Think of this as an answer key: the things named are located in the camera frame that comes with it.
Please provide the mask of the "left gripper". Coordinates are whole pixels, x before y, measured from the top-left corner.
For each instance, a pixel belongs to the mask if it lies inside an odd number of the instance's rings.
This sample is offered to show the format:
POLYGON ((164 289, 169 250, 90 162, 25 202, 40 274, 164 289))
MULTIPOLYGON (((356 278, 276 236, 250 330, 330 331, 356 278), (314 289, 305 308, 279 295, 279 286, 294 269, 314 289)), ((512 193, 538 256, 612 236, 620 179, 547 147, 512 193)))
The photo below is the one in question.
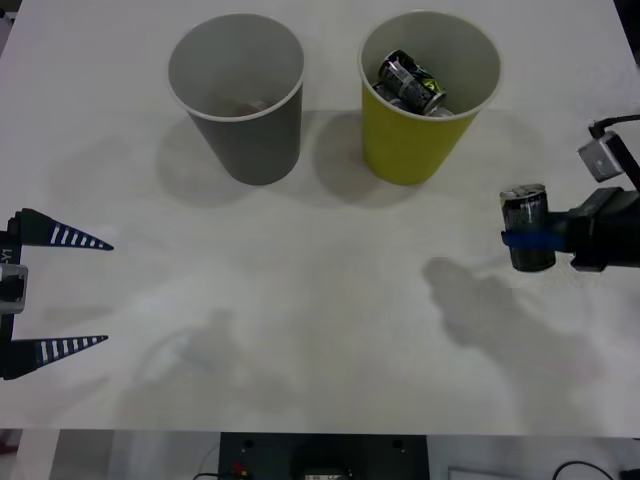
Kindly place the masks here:
POLYGON ((25 308, 28 268, 22 247, 113 250, 99 238, 33 209, 22 209, 1 232, 1 379, 14 380, 87 350, 109 339, 106 335, 11 340, 14 317, 25 308))

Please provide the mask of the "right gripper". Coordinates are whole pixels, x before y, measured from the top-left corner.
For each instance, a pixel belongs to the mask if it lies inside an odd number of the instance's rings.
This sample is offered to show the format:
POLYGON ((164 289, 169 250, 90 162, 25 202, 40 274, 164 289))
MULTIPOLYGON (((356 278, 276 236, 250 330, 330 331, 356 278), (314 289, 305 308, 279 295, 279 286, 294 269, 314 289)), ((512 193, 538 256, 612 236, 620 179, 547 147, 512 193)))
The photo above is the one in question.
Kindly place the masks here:
POLYGON ((501 232, 513 249, 567 249, 578 271, 639 267, 639 192, 600 188, 569 212, 549 212, 545 226, 501 232), (566 224, 566 233, 558 225, 566 224))

